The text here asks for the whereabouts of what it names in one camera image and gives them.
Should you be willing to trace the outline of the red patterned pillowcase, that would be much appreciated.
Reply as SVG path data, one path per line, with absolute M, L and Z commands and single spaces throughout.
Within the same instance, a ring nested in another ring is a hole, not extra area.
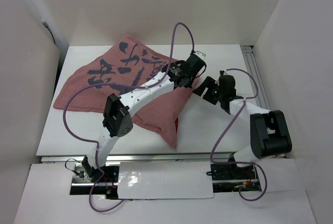
M 132 36 L 118 43 L 91 63 L 76 70 L 65 82 L 53 107 L 69 111 L 103 113 L 110 94 L 120 96 L 143 85 L 168 64 L 162 55 Z M 191 88 L 177 88 L 140 109 L 134 124 L 156 132 L 172 148 L 177 147 L 178 117 L 192 95 Z

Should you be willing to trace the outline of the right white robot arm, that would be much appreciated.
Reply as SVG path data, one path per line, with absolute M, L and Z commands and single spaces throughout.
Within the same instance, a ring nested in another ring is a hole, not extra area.
M 249 103 L 246 97 L 237 95 L 233 76 L 220 72 L 217 80 L 207 77 L 194 94 L 213 105 L 219 103 L 226 113 L 233 116 L 213 146 L 210 159 L 213 159 L 217 146 L 236 119 L 240 118 L 250 125 L 249 145 L 234 153 L 228 161 L 227 172 L 232 178 L 239 178 L 246 166 L 255 165 L 264 158 L 291 152 L 292 142 L 284 113 L 261 108 Z

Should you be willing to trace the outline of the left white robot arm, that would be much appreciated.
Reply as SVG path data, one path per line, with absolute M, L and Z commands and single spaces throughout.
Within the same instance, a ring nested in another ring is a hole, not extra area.
M 106 164 L 115 143 L 133 129 L 132 117 L 159 96 L 178 87 L 190 88 L 197 73 L 207 67 L 205 57 L 202 52 L 193 52 L 186 61 L 171 63 L 169 69 L 163 67 L 143 84 L 142 89 L 134 89 L 121 96 L 111 94 L 107 97 L 103 112 L 103 128 L 97 139 L 97 147 L 82 161 L 84 175 L 89 181 L 96 182 L 101 179 L 102 167 Z

